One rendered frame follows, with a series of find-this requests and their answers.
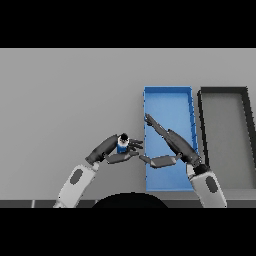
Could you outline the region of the dark grey bin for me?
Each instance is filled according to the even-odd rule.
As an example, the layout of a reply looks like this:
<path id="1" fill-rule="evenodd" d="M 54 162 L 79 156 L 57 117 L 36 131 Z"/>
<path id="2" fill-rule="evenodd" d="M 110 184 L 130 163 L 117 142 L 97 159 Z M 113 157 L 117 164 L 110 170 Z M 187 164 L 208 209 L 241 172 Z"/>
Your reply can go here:
<path id="1" fill-rule="evenodd" d="M 256 189 L 256 130 L 248 88 L 201 87 L 197 97 L 206 164 L 223 189 Z"/>

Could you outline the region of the blue bin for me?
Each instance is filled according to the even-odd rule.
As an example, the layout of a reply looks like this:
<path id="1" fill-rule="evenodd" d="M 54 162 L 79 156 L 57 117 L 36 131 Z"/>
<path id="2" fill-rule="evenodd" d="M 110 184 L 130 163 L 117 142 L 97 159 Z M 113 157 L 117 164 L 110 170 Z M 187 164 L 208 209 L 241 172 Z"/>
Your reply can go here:
<path id="1" fill-rule="evenodd" d="M 190 86 L 145 86 L 144 113 L 150 114 L 163 128 L 181 135 L 198 151 L 192 88 Z M 174 156 L 166 142 L 152 127 L 144 125 L 144 155 L 150 158 Z M 189 192 L 193 188 L 181 160 L 173 166 L 154 169 L 146 165 L 146 190 L 151 192 Z"/>

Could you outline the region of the left robot hand dark grey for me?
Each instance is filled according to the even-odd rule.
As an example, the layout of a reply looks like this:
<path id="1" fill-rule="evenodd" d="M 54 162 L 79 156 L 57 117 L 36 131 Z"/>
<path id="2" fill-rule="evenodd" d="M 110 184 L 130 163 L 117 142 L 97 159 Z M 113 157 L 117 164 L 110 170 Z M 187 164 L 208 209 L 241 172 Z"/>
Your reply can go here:
<path id="1" fill-rule="evenodd" d="M 120 135 L 112 135 L 99 144 L 85 160 L 93 165 L 95 162 L 106 160 L 109 164 L 128 161 L 133 156 L 138 156 L 137 149 L 142 149 L 142 141 L 129 138 L 129 144 L 125 153 L 117 153 L 117 140 Z"/>

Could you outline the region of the right robot hand dark grey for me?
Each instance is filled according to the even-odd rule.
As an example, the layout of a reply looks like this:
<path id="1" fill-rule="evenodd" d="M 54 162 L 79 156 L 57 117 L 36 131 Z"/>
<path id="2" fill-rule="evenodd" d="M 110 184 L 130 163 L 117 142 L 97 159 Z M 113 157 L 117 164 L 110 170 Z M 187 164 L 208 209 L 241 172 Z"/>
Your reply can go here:
<path id="1" fill-rule="evenodd" d="M 152 168 L 163 168 L 175 165 L 178 160 L 186 164 L 190 164 L 196 175 L 200 175 L 210 171 L 210 168 L 202 162 L 202 158 L 195 149 L 175 131 L 163 128 L 150 114 L 145 114 L 145 121 L 148 126 L 152 126 L 154 130 L 165 140 L 169 148 L 175 153 L 175 156 L 160 156 L 149 158 L 140 155 L 139 158 L 148 163 Z"/>

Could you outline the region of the blue pipe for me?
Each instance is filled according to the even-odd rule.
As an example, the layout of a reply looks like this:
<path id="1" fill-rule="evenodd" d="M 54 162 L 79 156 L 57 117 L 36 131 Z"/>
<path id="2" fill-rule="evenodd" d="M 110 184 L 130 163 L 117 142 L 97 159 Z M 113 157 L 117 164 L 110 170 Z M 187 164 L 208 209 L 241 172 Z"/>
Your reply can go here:
<path id="1" fill-rule="evenodd" d="M 125 153 L 129 144 L 129 137 L 126 133 L 122 133 L 117 140 L 117 153 Z"/>

